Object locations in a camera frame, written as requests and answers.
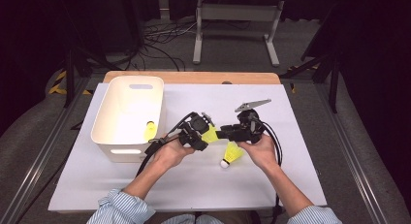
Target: striped shirt sleeve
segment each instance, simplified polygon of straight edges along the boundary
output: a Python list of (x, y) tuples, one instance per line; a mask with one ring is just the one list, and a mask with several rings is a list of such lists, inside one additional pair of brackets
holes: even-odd
[(311, 206), (301, 210), (297, 215), (288, 220), (288, 224), (304, 223), (340, 224), (342, 222), (338, 220), (332, 209)]
[(144, 223), (155, 212), (144, 200), (123, 193), (120, 189), (112, 189), (107, 197), (99, 201), (99, 205), (87, 224)]

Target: shuttlecock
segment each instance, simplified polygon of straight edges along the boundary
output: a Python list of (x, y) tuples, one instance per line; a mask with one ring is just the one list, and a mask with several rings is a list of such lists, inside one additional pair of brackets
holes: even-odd
[(152, 121), (147, 122), (147, 126), (144, 130), (144, 139), (146, 141), (150, 141), (154, 139), (155, 135), (157, 134), (157, 126)]
[(215, 132), (216, 130), (217, 129), (214, 126), (209, 125), (208, 131), (202, 135), (202, 140), (208, 144), (218, 141), (219, 139), (217, 137), (217, 133)]
[(238, 147), (236, 143), (228, 142), (226, 152), (224, 154), (224, 159), (221, 160), (220, 166), (222, 168), (228, 168), (230, 164), (241, 157), (243, 153), (244, 151), (242, 151), (242, 148)]

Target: blue and white striped shirt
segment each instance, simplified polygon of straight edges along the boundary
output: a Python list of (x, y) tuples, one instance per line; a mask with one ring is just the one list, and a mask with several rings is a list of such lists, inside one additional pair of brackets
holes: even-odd
[[(144, 200), (121, 192), (120, 189), (112, 189), (109, 195), (99, 201), (99, 209), (90, 217), (87, 224), (115, 223), (131, 224), (144, 223), (155, 210)], [(195, 217), (192, 214), (175, 216), (163, 224), (223, 224), (221, 221), (209, 215)], [(305, 223), (342, 223), (330, 208), (308, 207), (290, 218), (289, 224)]]

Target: person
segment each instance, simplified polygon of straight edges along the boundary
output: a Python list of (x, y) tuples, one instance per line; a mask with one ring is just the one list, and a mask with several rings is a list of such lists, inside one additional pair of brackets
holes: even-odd
[[(266, 174), (290, 216), (288, 223), (342, 223), (330, 208), (314, 206), (285, 175), (277, 164), (274, 143), (270, 136), (263, 134), (256, 144), (237, 144), (245, 149), (254, 164)], [(192, 147), (183, 147), (178, 140), (165, 144), (132, 182), (122, 190), (113, 189), (106, 198), (99, 201), (99, 208), (87, 223), (251, 223), (248, 216), (242, 216), (244, 212), (241, 211), (234, 211), (239, 221), (235, 218), (230, 219), (231, 221), (221, 220), (211, 212), (200, 216), (184, 213), (164, 218), (163, 215), (163, 219), (155, 219), (155, 210), (144, 201), (145, 196), (167, 170), (177, 166), (185, 156), (194, 151)]]

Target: shirt cuff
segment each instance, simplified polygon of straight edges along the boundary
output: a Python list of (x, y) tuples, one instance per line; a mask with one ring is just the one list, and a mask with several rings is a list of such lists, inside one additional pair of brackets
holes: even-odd
[(155, 213), (154, 208), (150, 207), (144, 200), (121, 192), (120, 189), (112, 189), (107, 197), (99, 201), (100, 207), (107, 203), (134, 223), (143, 223)]
[(303, 223), (342, 223), (333, 213), (330, 208), (307, 207), (290, 218), (288, 224), (303, 224)]

